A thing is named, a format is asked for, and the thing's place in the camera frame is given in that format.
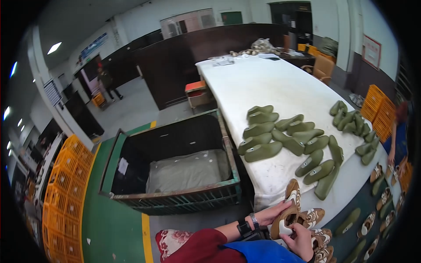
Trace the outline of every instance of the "fluorescent light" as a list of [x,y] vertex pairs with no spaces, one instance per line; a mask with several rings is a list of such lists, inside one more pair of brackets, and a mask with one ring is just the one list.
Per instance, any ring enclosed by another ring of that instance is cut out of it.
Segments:
[[16,70],[16,65],[18,64],[18,62],[16,61],[15,64],[13,65],[13,69],[12,72],[10,73],[10,77],[13,76],[13,74],[15,74],[15,70]]
[[53,45],[53,46],[50,48],[50,51],[47,53],[47,55],[49,55],[49,54],[53,53],[54,51],[56,51],[56,50],[57,50],[57,48],[59,48],[60,44],[61,44],[61,42],[60,42],[60,43],[57,43],[57,44],[55,44],[55,45]]
[[5,120],[5,119],[6,119],[7,115],[9,115],[9,113],[10,113],[10,106],[8,106],[8,107],[6,108],[6,110],[4,111],[3,120]]

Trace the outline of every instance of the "desk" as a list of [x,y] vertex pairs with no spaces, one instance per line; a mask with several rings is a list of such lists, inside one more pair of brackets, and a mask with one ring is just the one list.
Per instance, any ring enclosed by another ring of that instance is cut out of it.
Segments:
[[53,163],[53,158],[56,155],[57,151],[60,151],[61,146],[62,146],[62,140],[63,140],[63,135],[59,134],[56,136],[56,138],[54,139],[53,143],[51,144],[51,148],[48,151],[47,155],[45,156],[44,160],[45,163],[42,166],[43,169],[43,174],[41,175],[41,181],[40,183],[37,185],[37,190],[35,192],[35,199],[39,200],[41,198],[43,189],[46,187],[47,182],[50,179],[50,174],[48,172],[48,168],[50,167],[50,165],[54,165]]
[[[306,186],[303,178],[294,175],[297,167],[307,158],[306,155],[297,157],[283,149],[273,158],[253,163],[247,163],[241,157],[253,183],[255,211],[283,200],[289,180],[296,178],[302,194],[302,210],[314,207],[326,210],[319,224],[322,226],[357,194],[376,163],[380,159],[386,161],[386,152],[379,145],[372,162],[367,166],[362,165],[354,150],[364,140],[338,131],[329,115],[331,106],[343,98],[323,82],[285,60],[272,61],[251,56],[237,59],[233,65],[212,67],[210,61],[202,61],[196,66],[215,96],[236,146],[243,140],[243,130],[248,126],[245,116],[247,110],[255,105],[271,104],[274,112],[280,114],[279,120],[304,114],[304,121],[313,121],[316,128],[323,129],[326,135],[334,135],[344,151],[344,163],[325,201],[320,201],[311,191],[317,183]],[[348,111],[353,110],[349,103],[344,102]],[[331,159],[328,147],[323,152],[322,162]]]

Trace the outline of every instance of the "door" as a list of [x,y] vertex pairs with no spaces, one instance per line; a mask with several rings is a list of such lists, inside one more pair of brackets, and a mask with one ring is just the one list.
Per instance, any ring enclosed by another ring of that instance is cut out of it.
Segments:
[[224,26],[242,24],[241,12],[224,12],[221,13],[221,16]]

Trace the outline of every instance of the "green floor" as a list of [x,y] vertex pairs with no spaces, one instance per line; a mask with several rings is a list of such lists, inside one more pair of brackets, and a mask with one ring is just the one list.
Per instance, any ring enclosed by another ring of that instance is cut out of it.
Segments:
[[[133,134],[150,124],[128,131]],[[85,263],[145,262],[142,215],[129,207],[98,195],[99,183],[114,138],[104,141],[96,156],[86,190],[82,219],[82,248]],[[103,191],[111,189],[124,136],[120,136],[105,176]]]

